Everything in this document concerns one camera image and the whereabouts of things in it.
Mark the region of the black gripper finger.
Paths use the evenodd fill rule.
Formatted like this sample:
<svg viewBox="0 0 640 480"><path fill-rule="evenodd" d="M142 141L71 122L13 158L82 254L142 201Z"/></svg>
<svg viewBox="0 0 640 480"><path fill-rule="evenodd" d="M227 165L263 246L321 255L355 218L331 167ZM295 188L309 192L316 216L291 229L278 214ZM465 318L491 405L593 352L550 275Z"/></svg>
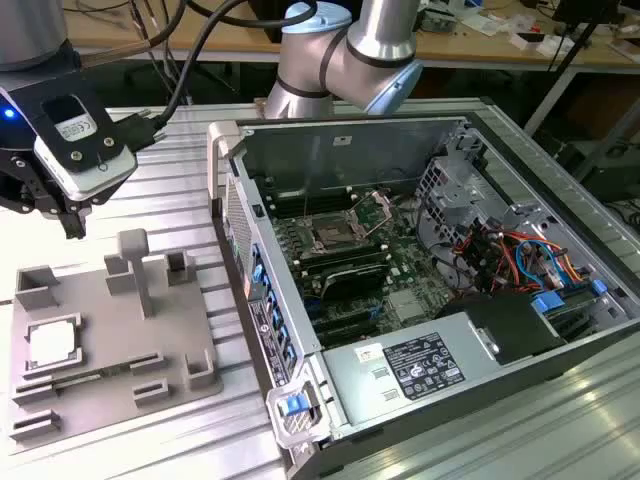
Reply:
<svg viewBox="0 0 640 480"><path fill-rule="evenodd" d="M86 210L81 203L64 197L60 204L58 220L67 239L83 239L86 236Z"/></svg>

